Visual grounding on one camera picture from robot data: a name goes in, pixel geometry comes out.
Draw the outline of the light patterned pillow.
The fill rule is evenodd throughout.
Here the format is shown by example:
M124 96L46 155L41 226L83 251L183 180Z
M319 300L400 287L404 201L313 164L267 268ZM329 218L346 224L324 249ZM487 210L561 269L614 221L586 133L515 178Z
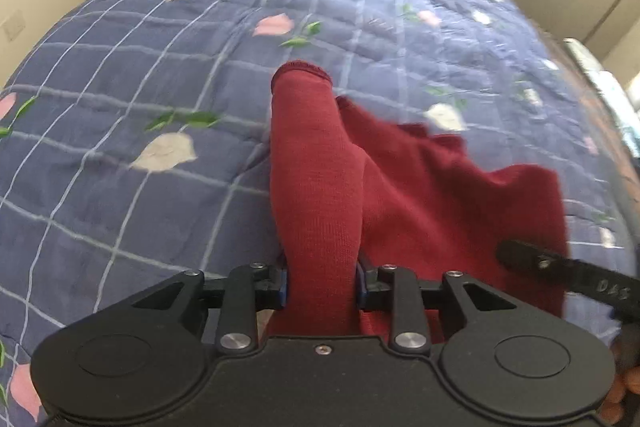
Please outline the light patterned pillow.
M639 132L639 116L612 72L606 70L579 40L565 38L563 44L567 53L608 106L616 124L622 129L634 129L635 132Z

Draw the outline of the red knit sweater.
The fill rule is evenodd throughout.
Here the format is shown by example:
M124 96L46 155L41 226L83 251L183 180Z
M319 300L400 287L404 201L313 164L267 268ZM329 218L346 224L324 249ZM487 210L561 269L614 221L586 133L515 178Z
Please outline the red knit sweater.
M386 336L382 312L357 309L356 266L398 265L421 279L459 270L553 315L559 286L503 268L514 239L567 251L556 174L535 165L485 171L453 134L392 124L344 96L312 64L271 80L270 200L288 262L288 301L272 335Z

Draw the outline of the blue checked floral quilt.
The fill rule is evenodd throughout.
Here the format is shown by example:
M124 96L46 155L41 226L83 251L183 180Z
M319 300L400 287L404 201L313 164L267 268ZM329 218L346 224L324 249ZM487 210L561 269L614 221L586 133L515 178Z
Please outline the blue checked floral quilt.
M277 256L272 75L301 60L485 171L558 177L570 254L634 272L577 91L512 0L87 0L28 54L1 141L1 421L37 343L186 269Z

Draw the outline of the beige wall socket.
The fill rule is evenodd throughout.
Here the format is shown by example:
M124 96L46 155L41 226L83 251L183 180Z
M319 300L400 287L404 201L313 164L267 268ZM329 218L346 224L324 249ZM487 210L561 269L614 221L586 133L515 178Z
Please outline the beige wall socket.
M9 42L14 41L19 35L21 35L25 27L26 22L21 10L14 11L1 23L3 35Z

